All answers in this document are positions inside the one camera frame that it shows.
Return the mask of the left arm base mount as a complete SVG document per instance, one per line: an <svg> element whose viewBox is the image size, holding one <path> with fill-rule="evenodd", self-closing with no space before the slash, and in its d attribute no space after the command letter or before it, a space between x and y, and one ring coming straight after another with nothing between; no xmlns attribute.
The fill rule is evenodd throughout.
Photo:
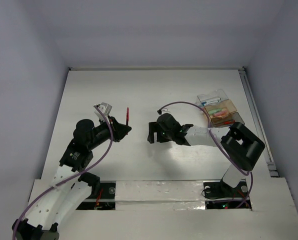
<svg viewBox="0 0 298 240"><path fill-rule="evenodd" d="M100 177L90 172L82 174L79 182L85 182L91 187L91 194L87 199L97 199L99 196L101 200L114 200L116 193L116 182L115 181L101 181Z"/></svg>

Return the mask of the white marker blue cap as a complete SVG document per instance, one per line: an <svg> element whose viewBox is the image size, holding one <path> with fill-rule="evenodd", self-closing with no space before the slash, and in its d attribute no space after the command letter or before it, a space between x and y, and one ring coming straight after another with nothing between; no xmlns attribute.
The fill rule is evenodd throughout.
<svg viewBox="0 0 298 240"><path fill-rule="evenodd" d="M217 104L221 99L219 97L213 97L209 99L205 99L201 102L202 106Z"/></svg>

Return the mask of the red gel pen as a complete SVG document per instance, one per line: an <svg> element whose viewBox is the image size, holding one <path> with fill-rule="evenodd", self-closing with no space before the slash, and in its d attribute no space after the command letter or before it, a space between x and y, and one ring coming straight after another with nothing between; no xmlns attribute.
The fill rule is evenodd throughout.
<svg viewBox="0 0 298 240"><path fill-rule="evenodd" d="M230 121L225 121L223 122L224 125L230 125L230 124L234 124L235 120L230 120Z"/></svg>

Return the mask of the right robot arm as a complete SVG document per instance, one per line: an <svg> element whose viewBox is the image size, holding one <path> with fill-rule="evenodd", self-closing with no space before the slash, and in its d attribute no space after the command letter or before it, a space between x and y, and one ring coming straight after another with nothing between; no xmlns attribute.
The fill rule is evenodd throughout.
<svg viewBox="0 0 298 240"><path fill-rule="evenodd" d="M241 122L221 128L181 125L169 113L148 123L147 141L150 144L171 141L180 146L217 147L230 161L219 183L219 190L224 196L231 196L237 191L239 182L243 176L251 174L265 149L264 142Z"/></svg>

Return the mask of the green correction tape pen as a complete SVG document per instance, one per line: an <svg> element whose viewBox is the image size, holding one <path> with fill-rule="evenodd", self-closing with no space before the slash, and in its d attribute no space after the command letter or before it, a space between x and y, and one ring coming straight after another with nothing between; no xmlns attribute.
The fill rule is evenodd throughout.
<svg viewBox="0 0 298 240"><path fill-rule="evenodd" d="M208 113L211 114L211 115L213 115L213 114L218 113L218 112L221 112L221 111L222 111L221 108L217 108L217 109L212 109L212 110L208 111Z"/></svg>

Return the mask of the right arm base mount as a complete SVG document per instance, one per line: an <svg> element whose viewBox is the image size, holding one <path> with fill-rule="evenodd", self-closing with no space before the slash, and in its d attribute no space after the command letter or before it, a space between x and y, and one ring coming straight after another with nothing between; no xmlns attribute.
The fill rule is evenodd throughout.
<svg viewBox="0 0 298 240"><path fill-rule="evenodd" d="M236 187L231 187L223 180L204 180L203 181L203 189L201 191L201 195L208 200L224 200L224 199L235 199L242 198L246 194L243 195L241 187L247 187L246 178L243 177Z"/></svg>

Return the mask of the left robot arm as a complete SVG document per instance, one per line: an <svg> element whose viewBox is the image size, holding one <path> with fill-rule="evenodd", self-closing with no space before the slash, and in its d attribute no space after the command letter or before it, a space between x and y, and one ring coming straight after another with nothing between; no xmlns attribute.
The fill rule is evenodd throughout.
<svg viewBox="0 0 298 240"><path fill-rule="evenodd" d="M50 183L12 225L14 240L57 240L65 223L77 207L101 190L100 178L89 172L93 149L109 141L122 140L131 127L118 123L113 116L98 126L90 119L80 120L73 138Z"/></svg>

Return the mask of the orange highlighter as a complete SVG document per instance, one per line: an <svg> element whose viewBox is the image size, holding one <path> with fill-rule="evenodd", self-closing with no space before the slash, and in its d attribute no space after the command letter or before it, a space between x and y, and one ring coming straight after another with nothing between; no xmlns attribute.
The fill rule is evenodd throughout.
<svg viewBox="0 0 298 240"><path fill-rule="evenodd" d="M228 116L227 114L213 115L213 119L224 119L224 118L226 118L227 116Z"/></svg>

